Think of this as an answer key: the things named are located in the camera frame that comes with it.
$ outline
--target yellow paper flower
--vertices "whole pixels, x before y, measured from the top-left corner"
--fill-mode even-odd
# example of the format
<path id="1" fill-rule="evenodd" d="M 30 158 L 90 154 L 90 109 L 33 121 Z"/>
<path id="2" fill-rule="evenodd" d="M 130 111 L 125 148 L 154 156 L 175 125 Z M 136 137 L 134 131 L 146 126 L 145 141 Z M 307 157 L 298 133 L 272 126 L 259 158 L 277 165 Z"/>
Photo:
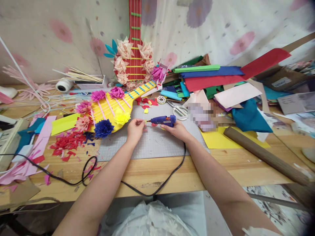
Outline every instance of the yellow paper flower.
<path id="1" fill-rule="evenodd" d="M 122 109 L 117 109 L 115 112 L 115 121 L 118 125 L 124 125 L 130 120 L 130 114 L 123 112 Z"/>

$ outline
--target black power cord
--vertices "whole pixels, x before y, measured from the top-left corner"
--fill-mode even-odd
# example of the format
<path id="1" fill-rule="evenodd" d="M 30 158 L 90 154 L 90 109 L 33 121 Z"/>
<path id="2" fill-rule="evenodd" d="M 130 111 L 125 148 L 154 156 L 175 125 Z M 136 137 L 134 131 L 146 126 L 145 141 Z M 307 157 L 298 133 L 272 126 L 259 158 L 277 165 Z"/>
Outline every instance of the black power cord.
<path id="1" fill-rule="evenodd" d="M 183 165 L 184 160 L 185 160 L 185 156 L 186 156 L 186 144 L 185 144 L 185 143 L 184 143 L 184 150 L 185 150 L 185 151 L 184 151 L 183 160 L 181 161 L 181 163 L 179 164 L 179 166 L 176 167 L 176 168 L 173 170 L 173 172 L 169 175 L 169 177 L 164 181 L 164 183 L 163 183 L 154 193 L 152 193 L 152 194 L 150 194 L 150 195 L 144 194 L 144 193 L 140 192 L 138 189 L 132 187 L 130 184 L 128 184 L 128 183 L 126 183 L 126 182 L 124 182 L 124 181 L 121 181 L 121 182 L 122 182 L 123 184 L 125 184 L 126 186 L 128 186 L 129 188 L 131 188 L 133 191 L 135 191 L 136 193 L 138 193 L 138 194 L 140 194 L 140 195 L 142 195 L 142 196 L 145 196 L 145 197 L 152 197 L 152 196 L 156 195 L 156 194 L 164 187 L 164 185 L 169 181 L 169 179 L 171 178 L 171 176 Z M 60 181 L 66 183 L 66 184 L 68 184 L 68 185 L 71 185 L 71 186 L 78 185 L 79 183 L 82 183 L 84 186 L 87 186 L 87 185 L 84 183 L 84 180 L 88 177 L 88 175 L 93 171 L 93 169 L 94 169 L 94 168 L 96 167 L 96 165 L 97 165 L 97 157 L 96 157 L 96 156 L 90 157 L 90 158 L 86 161 L 86 163 L 85 163 L 85 165 L 84 165 L 84 168 L 83 168 L 83 171 L 82 171 L 81 180 L 80 180 L 79 182 L 73 184 L 73 183 L 70 183 L 70 182 L 68 182 L 67 180 L 63 179 L 63 178 L 60 178 L 60 177 L 58 177 L 58 176 L 53 175 L 52 173 L 50 173 L 49 171 L 47 171 L 47 170 L 44 169 L 43 167 L 41 167 L 41 166 L 37 165 L 36 163 L 34 163 L 34 162 L 33 162 L 31 159 L 29 159 L 27 156 L 24 156 L 24 155 L 22 155 L 22 154 L 0 154 L 0 156 L 2 156 L 2 155 L 3 155 L 3 156 L 6 156 L 6 155 L 22 156 L 22 157 L 24 157 L 26 160 L 28 160 L 32 165 L 34 165 L 34 166 L 36 166 L 37 168 L 39 168 L 40 170 L 42 170 L 43 172 L 45 172 L 45 173 L 46 173 L 47 175 L 49 175 L 50 177 L 52 177 L 52 178 L 54 178 L 54 179 L 57 179 L 57 180 L 60 180 Z M 90 169 L 90 171 L 84 176 L 85 169 L 86 169 L 88 163 L 89 163 L 93 158 L 95 159 L 94 165 L 93 165 L 93 167 Z"/>

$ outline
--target blue glue gun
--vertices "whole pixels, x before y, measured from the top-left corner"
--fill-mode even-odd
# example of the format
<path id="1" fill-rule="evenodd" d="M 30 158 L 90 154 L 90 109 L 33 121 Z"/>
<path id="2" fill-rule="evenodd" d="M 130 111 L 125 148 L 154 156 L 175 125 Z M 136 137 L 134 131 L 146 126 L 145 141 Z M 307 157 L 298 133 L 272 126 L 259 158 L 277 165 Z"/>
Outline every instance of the blue glue gun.
<path id="1" fill-rule="evenodd" d="M 170 117 L 159 116 L 159 117 L 152 118 L 147 122 L 151 122 L 154 124 L 167 125 L 169 127 L 174 127 L 174 124 L 176 123 L 176 116 L 174 116 L 174 115 L 170 115 Z"/>

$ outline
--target cutting mat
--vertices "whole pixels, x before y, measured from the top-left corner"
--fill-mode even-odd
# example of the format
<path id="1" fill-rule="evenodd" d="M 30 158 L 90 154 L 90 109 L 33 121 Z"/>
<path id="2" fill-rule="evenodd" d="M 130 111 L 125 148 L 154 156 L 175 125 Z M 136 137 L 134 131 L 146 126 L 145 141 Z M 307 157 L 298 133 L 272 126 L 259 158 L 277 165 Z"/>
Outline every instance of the cutting mat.
<path id="1" fill-rule="evenodd" d="M 173 114 L 173 108 L 168 104 L 152 106 L 148 108 L 149 113 L 144 114 L 144 109 L 141 106 L 134 105 L 131 112 L 131 119 L 141 118 L 150 120 L 153 117 Z M 182 121 L 188 132 L 190 132 L 209 152 L 206 143 L 199 131 L 199 128 L 189 119 Z M 118 151 L 118 149 L 127 140 L 127 126 L 126 123 L 122 129 L 109 135 L 103 139 L 100 145 L 98 161 L 109 161 Z M 131 159 L 169 157 L 184 155 L 184 143 L 172 136 L 169 132 L 164 131 L 160 126 L 152 127 L 151 123 L 147 123 L 148 131 L 144 132 L 139 140 Z"/>

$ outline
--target yellow paper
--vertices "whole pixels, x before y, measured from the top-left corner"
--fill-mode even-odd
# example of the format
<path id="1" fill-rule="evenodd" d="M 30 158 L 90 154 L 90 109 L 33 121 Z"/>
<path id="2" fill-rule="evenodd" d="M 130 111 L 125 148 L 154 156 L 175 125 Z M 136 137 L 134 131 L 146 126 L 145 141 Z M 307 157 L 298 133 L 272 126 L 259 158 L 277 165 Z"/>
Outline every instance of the yellow paper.
<path id="1" fill-rule="evenodd" d="M 68 129 L 74 128 L 76 121 L 80 117 L 80 114 L 75 113 L 70 116 L 63 117 L 61 119 L 55 120 L 52 122 L 52 136 L 55 134 L 59 134 Z"/>
<path id="2" fill-rule="evenodd" d="M 229 149 L 229 148 L 243 148 L 241 145 L 235 143 L 230 138 L 226 137 L 223 132 L 227 127 L 219 127 L 218 132 L 201 132 L 204 141 L 209 149 Z M 250 140 L 263 148 L 270 148 L 270 145 L 266 142 L 262 143 L 257 139 L 257 134 L 254 131 L 242 132 L 239 128 L 233 127 L 241 134 L 245 135 Z"/>

